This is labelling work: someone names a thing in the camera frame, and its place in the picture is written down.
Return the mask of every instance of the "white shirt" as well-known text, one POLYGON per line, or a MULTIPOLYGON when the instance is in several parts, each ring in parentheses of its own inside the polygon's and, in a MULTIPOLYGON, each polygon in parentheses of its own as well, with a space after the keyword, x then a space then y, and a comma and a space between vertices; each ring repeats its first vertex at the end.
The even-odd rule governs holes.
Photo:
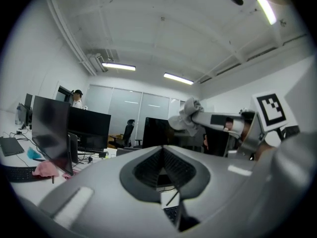
POLYGON ((83 109, 83 104, 81 103, 81 100, 74 101, 73 102, 73 107, 78 108, 78 109, 83 109))

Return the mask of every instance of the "pink cloth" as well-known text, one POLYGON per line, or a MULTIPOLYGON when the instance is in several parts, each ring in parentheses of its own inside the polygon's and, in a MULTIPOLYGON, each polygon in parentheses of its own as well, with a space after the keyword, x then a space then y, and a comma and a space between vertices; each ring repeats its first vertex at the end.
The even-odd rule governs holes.
MULTIPOLYGON (((78 171, 73 170, 74 175, 79 173, 78 171)), ((68 173, 63 173, 62 175, 66 180, 71 179, 72 177, 68 173)))
POLYGON ((41 177, 57 177, 59 176, 58 171, 54 164, 50 161, 43 161, 39 163, 36 167, 35 171, 32 172, 34 176, 41 176, 41 177))

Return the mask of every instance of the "white ceiling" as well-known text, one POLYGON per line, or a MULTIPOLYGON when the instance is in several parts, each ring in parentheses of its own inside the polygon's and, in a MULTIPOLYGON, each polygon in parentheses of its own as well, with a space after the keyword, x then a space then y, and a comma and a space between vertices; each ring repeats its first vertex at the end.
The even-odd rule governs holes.
POLYGON ((256 0, 243 6, 230 0, 57 2, 85 53, 111 49, 115 61, 159 65, 194 81, 303 34, 291 6, 271 4, 286 22, 271 26, 256 0))

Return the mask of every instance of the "desk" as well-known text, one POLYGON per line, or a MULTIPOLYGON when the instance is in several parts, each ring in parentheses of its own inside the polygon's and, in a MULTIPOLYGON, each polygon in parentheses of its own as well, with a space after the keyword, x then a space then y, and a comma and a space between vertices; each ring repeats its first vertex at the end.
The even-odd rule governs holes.
MULTIPOLYGON (((15 114, 5 111, 0 111, 0 136, 8 137, 7 134, 10 134, 10 132, 16 133, 17 130, 19 130, 20 125, 16 125, 14 123, 15 120, 15 114)), ((28 139, 32 139, 32 132, 27 129, 22 130, 22 133, 25 133, 25 136, 28 139)), ((16 138, 22 138, 22 135, 16 135, 16 138)), ((30 167, 36 167, 40 162, 34 161, 32 159, 29 159, 27 157, 27 150, 29 147, 32 147, 36 152, 36 147, 30 142, 30 141, 23 141, 19 140, 19 144, 23 147, 24 153, 18 154, 18 156, 30 167)), ((116 149, 105 149, 109 152, 109 158, 116 156, 116 149)), ((12 167, 25 167, 25 163, 21 161, 16 155, 11 156, 4 156, 3 152, 0 148, 0 161, 3 165, 6 166, 12 166, 12 167)), ((93 163, 90 164, 77 164, 74 167, 75 171, 81 171, 84 168, 93 165, 94 163, 101 161, 101 158, 93 158, 93 163)), ((49 194, 53 189, 58 187, 63 182, 66 182, 67 180, 62 177, 62 175, 65 173, 63 170, 57 167, 58 170, 58 177, 54 177, 54 184, 52 183, 52 179, 47 180, 41 180, 41 181, 33 181, 33 182, 21 182, 21 183, 11 183, 15 193, 17 193, 20 196, 23 196, 24 198, 30 200, 35 205, 39 205, 39 203, 43 200, 43 198, 49 194)))

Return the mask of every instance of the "ceiling light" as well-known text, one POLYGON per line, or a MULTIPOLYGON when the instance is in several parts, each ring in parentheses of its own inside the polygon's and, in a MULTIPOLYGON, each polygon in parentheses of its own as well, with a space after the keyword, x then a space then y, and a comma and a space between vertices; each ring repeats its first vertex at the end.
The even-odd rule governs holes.
POLYGON ((266 17, 271 25, 273 25, 276 22, 276 17, 274 15, 274 12, 269 5, 267 0, 258 0, 259 4, 261 5, 264 13, 266 14, 266 17))
POLYGON ((191 81, 191 80, 187 80, 187 79, 185 79, 185 78, 178 77, 178 76, 175 76, 175 75, 172 75, 172 74, 169 74, 169 73, 165 73, 165 74, 164 74, 164 77, 167 77, 167 78, 170 78, 170 79, 174 79, 174 80, 177 80, 177 81, 179 81, 179 82, 183 82, 183 83, 189 84, 189 85, 194 84, 194 82, 191 81))
POLYGON ((103 67, 107 67, 107 68, 135 70, 135 66, 125 65, 125 64, 103 62, 102 65, 103 67))

